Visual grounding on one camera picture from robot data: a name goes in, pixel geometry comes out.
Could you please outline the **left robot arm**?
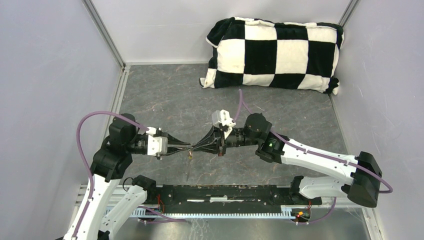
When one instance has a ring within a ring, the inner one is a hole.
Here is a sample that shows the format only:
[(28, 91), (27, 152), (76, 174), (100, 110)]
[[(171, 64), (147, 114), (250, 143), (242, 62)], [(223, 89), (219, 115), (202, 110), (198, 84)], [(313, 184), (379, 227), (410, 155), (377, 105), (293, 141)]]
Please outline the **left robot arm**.
[[(83, 123), (95, 115), (112, 116), (109, 135), (94, 154), (92, 164), (84, 155), (81, 144)], [(145, 127), (129, 113), (95, 111), (84, 116), (76, 130), (77, 148), (88, 173), (88, 185), (81, 205), (64, 240), (115, 240), (117, 233), (141, 204), (151, 204), (157, 198), (156, 182), (144, 176), (133, 180), (124, 197), (109, 211), (107, 205), (114, 190), (133, 162), (133, 154), (161, 159), (188, 150), (190, 143), (181, 141), (160, 128)]]

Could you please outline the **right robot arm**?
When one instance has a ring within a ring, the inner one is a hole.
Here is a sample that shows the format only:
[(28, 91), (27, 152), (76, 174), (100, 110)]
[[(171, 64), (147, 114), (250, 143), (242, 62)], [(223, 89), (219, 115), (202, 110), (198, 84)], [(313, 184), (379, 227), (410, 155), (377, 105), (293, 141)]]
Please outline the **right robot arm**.
[(346, 197), (351, 202), (375, 208), (381, 194), (382, 171), (371, 153), (338, 154), (310, 147), (285, 135), (272, 132), (272, 123), (261, 113), (250, 114), (243, 127), (225, 110), (212, 114), (210, 131), (189, 150), (223, 156), (228, 148), (257, 146), (255, 155), (267, 163), (298, 166), (322, 177), (296, 176), (289, 199), (295, 204), (315, 198)]

